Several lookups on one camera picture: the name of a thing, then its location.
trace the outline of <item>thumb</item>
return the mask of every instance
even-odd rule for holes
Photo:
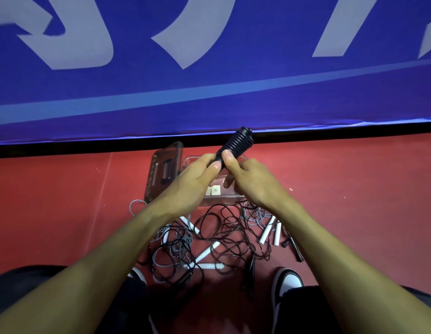
[[[220,161],[215,161],[211,165],[209,165],[205,171],[201,174],[200,180],[208,186],[217,177],[220,169],[222,168],[222,163]]]
[[[243,170],[240,168],[239,162],[237,162],[237,159],[234,158],[234,155],[230,150],[223,150],[222,158],[226,168],[234,176],[234,178],[243,172]]]

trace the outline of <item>person's left hand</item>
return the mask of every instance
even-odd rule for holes
[[[161,207],[170,219],[187,216],[200,204],[222,168],[219,161],[208,166],[214,159],[215,154],[204,154],[191,163],[151,204]]]

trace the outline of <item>forearm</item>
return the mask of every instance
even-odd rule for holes
[[[0,332],[92,333],[167,218],[156,205],[143,209],[95,250],[1,314]]]
[[[431,333],[431,309],[372,268],[291,198],[274,211],[296,239],[342,329]]]

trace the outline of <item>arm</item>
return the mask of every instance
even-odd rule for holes
[[[273,213],[296,239],[343,331],[431,333],[431,309],[313,220],[263,164],[239,165],[229,151],[223,159],[236,190]]]
[[[193,211],[221,168],[206,154],[101,246],[0,315],[0,333],[93,333],[161,226]]]

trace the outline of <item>blue banner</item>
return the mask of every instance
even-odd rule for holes
[[[0,0],[0,144],[431,121],[431,0]]]

